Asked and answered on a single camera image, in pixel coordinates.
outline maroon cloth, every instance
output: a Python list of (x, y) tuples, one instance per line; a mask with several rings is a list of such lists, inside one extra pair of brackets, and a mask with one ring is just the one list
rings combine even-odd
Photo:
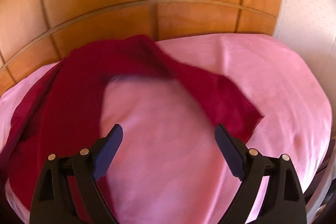
[[(25, 207), (30, 209), (49, 154), (70, 156), (100, 138), (104, 90), (118, 75), (178, 79), (214, 126), (222, 123), (245, 143), (262, 118), (228, 78), (173, 60), (148, 37), (87, 44), (50, 69), (13, 114), (9, 138), (0, 154), (0, 171)], [(108, 198), (104, 180), (100, 187)]]

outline round metal screw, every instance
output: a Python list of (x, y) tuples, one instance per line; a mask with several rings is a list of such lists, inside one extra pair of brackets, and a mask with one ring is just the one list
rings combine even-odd
[(48, 160), (54, 160), (54, 159), (56, 159), (56, 155), (55, 154), (50, 154), (48, 156)]
[(85, 156), (89, 153), (89, 150), (87, 148), (83, 148), (80, 152), (79, 152), (82, 156)]
[(283, 154), (282, 159), (285, 160), (285, 161), (289, 161), (290, 157), (287, 154)]
[(256, 156), (258, 154), (258, 151), (255, 150), (254, 148), (252, 148), (252, 149), (249, 150), (249, 154), (252, 155), (252, 156)]

